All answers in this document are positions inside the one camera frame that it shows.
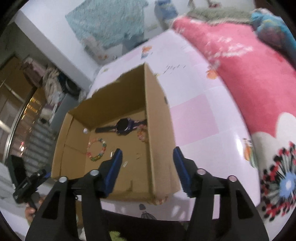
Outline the person's left hand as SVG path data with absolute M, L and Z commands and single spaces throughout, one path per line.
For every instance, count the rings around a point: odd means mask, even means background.
M 44 197 L 41 196 L 39 198 L 38 204 L 37 204 L 37 208 L 40 208 L 40 206 L 42 205 L 44 201 Z M 33 207 L 31 207 L 29 205 L 29 203 L 26 203 L 26 208 L 25 208 L 25 217 L 26 219 L 33 219 L 34 215 L 36 213 L 36 209 L 34 209 Z

